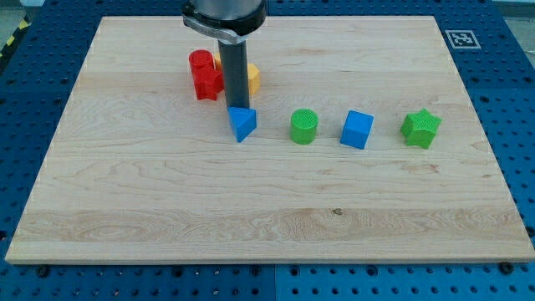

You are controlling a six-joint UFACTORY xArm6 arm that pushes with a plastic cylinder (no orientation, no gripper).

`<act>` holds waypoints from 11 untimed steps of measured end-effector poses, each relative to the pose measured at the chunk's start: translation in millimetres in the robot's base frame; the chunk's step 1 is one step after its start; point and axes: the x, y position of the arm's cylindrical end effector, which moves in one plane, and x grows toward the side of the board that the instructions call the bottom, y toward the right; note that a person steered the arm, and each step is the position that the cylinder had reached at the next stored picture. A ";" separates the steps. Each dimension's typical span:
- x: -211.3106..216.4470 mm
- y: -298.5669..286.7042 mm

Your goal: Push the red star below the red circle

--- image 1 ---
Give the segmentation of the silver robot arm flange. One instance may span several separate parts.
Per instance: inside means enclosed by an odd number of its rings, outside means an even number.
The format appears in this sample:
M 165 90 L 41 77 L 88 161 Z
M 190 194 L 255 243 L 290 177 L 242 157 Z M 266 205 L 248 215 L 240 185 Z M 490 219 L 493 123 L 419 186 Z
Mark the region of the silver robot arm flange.
M 189 0 L 181 7 L 183 23 L 227 44 L 242 43 L 267 15 L 265 0 Z

